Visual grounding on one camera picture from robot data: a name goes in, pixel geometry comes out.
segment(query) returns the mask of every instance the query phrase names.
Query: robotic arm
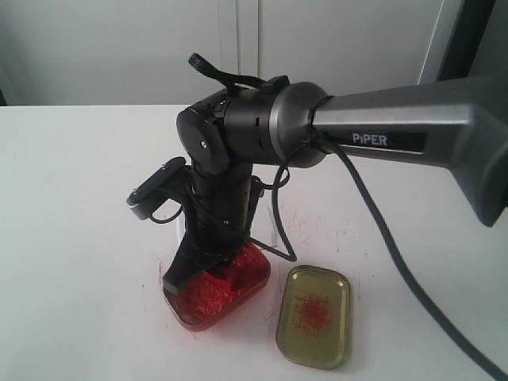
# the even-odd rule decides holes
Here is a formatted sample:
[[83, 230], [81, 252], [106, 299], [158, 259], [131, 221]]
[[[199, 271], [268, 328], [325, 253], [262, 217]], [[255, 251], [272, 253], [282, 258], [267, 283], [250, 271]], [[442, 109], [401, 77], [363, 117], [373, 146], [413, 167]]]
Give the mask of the robotic arm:
[[127, 199], [142, 220], [169, 198], [182, 204], [186, 234], [164, 275], [171, 293], [200, 271], [227, 265], [245, 243], [270, 189], [252, 165], [291, 158], [291, 167], [312, 167], [323, 149], [299, 148], [316, 137], [352, 155], [448, 168], [484, 225], [508, 206], [508, 75], [334, 98], [286, 76], [231, 75], [197, 54], [189, 62], [225, 86], [177, 118], [191, 165], [170, 160]]

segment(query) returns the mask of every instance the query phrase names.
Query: white wall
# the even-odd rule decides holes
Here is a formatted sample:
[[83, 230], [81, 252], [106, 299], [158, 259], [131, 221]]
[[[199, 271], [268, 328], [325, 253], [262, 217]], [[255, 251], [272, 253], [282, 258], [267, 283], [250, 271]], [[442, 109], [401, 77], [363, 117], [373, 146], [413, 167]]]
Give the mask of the white wall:
[[497, 0], [471, 66], [471, 75], [508, 70], [507, 26], [508, 0]]
[[330, 94], [435, 79], [461, 0], [1, 0], [9, 104], [191, 103], [229, 71]]

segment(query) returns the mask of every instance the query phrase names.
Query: red gel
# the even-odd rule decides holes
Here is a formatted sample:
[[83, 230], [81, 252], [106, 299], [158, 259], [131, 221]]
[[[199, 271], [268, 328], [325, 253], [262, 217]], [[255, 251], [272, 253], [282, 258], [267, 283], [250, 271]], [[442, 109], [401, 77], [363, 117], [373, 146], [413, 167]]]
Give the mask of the red gel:
[[295, 296], [294, 310], [297, 316], [294, 327], [317, 336], [329, 327], [330, 312], [328, 296], [322, 298], [316, 295], [306, 297]]
[[229, 267], [204, 271], [192, 278], [180, 295], [164, 292], [180, 323], [191, 331], [202, 331], [235, 310], [263, 288], [270, 264], [252, 244], [246, 244]]

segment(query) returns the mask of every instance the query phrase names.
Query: metal lid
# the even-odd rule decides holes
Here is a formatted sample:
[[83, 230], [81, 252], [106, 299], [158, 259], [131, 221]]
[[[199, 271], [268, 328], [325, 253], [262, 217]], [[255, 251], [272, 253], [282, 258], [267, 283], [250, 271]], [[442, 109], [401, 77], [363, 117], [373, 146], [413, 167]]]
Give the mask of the metal lid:
[[336, 271], [298, 266], [287, 276], [277, 346], [295, 363], [332, 369], [348, 355], [351, 287]]

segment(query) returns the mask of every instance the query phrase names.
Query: white table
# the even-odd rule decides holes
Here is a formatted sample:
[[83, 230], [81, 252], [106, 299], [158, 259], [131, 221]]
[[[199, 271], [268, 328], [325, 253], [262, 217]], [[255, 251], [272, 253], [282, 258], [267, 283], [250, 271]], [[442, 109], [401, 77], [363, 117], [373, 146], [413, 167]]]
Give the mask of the white table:
[[[184, 154], [182, 108], [0, 109], [1, 380], [489, 379], [410, 293], [334, 157], [293, 170], [280, 202], [297, 264], [352, 283], [347, 364], [320, 371], [279, 353], [277, 316], [294, 264], [269, 254], [271, 279], [259, 294], [205, 332], [181, 327], [159, 281], [175, 227], [137, 220], [125, 199]], [[482, 226], [444, 169], [354, 163], [423, 287], [508, 370], [508, 214]], [[271, 182], [275, 169], [255, 173]], [[258, 237], [267, 236], [264, 222]]]

